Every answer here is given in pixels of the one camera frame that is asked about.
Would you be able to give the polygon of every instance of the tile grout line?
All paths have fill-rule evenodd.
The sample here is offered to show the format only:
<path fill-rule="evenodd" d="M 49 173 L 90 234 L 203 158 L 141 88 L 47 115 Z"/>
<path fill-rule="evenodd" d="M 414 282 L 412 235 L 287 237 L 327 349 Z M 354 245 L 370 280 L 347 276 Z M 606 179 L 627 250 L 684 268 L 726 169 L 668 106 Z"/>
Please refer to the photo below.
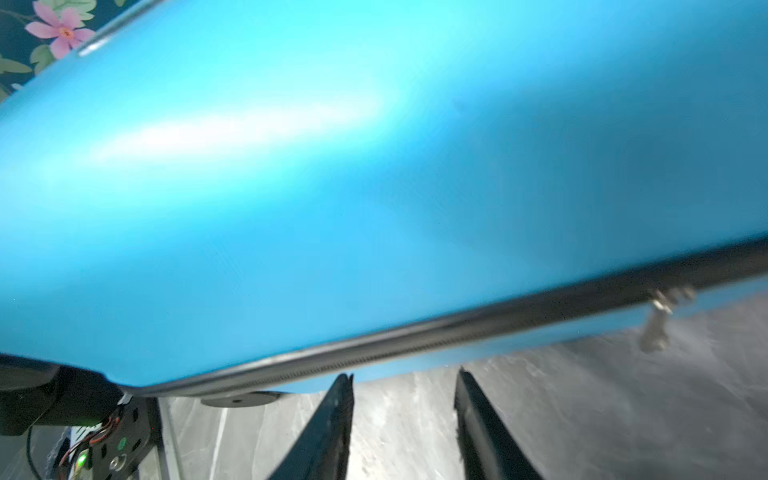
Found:
<path fill-rule="evenodd" d="M 224 435 L 224 426 L 227 423 L 227 413 L 229 409 L 221 409 L 221 415 L 219 416 L 219 432 L 216 434 L 216 445 L 214 445 L 214 457 L 210 461 L 210 474 L 208 480 L 214 480 L 214 474 L 216 473 L 216 464 L 219 459 L 219 450 L 221 448 L 221 437 Z"/>

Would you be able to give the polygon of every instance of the leaf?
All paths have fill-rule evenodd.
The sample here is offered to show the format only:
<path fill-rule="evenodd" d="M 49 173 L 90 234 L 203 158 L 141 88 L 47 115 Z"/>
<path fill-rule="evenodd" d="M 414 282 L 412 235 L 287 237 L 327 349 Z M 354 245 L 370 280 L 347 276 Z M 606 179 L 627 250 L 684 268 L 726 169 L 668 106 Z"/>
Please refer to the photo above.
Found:
<path fill-rule="evenodd" d="M 91 20 L 94 16 L 89 12 L 96 8 L 96 0 L 40 0 L 40 2 L 53 8 L 53 11 L 59 15 L 65 8 L 74 8 L 83 21 Z"/>
<path fill-rule="evenodd" d="M 51 53 L 50 45 L 39 45 L 29 55 L 29 63 L 35 64 L 35 75 L 40 75 L 41 71 L 45 70 L 46 67 L 55 61 L 56 58 Z"/>
<path fill-rule="evenodd" d="M 30 71 L 32 71 L 32 69 L 23 63 L 7 58 L 0 58 L 0 73 L 29 73 Z"/>

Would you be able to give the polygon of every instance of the flower petal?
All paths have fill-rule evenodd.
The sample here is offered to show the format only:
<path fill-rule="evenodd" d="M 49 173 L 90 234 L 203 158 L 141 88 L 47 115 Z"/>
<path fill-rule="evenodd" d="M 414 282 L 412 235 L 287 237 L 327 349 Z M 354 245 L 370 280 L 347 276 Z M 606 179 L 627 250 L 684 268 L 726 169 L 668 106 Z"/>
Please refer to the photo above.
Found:
<path fill-rule="evenodd" d="M 27 26 L 24 27 L 24 30 L 33 34 L 37 38 L 58 37 L 58 30 L 51 27 L 50 25 L 46 25 L 45 23 L 32 22 L 30 24 L 27 24 Z"/>
<path fill-rule="evenodd" d="M 57 60 L 64 58 L 69 53 L 69 42 L 64 37 L 56 38 L 51 43 L 51 53 Z"/>
<path fill-rule="evenodd" d="M 67 28 L 75 30 L 78 27 L 85 25 L 80 19 L 80 14 L 74 8 L 65 8 L 61 11 L 61 24 Z"/>
<path fill-rule="evenodd" d="M 38 17 L 42 18 L 42 21 L 49 24 L 53 28 L 59 28 L 61 22 L 58 20 L 58 15 L 53 11 L 53 8 L 43 4 L 43 2 L 32 2 L 32 8 L 35 9 L 35 13 Z"/>
<path fill-rule="evenodd" d="M 95 34 L 96 32 L 91 30 L 90 28 L 79 28 L 78 30 L 74 31 L 74 37 L 79 41 L 90 40 L 91 37 L 94 36 Z"/>

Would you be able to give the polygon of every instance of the black zipper track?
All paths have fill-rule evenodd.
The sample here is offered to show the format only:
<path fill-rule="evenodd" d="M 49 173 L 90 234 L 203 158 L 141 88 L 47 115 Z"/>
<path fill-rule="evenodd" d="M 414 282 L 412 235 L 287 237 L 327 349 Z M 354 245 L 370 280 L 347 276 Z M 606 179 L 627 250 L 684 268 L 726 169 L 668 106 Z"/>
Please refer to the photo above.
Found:
<path fill-rule="evenodd" d="M 762 238 L 187 379 L 121 388 L 137 396 L 237 395 L 645 303 L 654 290 L 703 290 L 767 273 L 768 238 Z"/>

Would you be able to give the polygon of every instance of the floral fabric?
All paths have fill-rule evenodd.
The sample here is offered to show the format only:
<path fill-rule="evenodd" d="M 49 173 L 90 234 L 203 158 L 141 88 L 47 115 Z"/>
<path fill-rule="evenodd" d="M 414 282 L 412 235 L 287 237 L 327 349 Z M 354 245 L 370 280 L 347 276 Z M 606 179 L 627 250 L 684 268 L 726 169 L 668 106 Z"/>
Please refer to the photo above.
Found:
<path fill-rule="evenodd" d="M 0 102 L 137 0 L 0 0 Z"/>

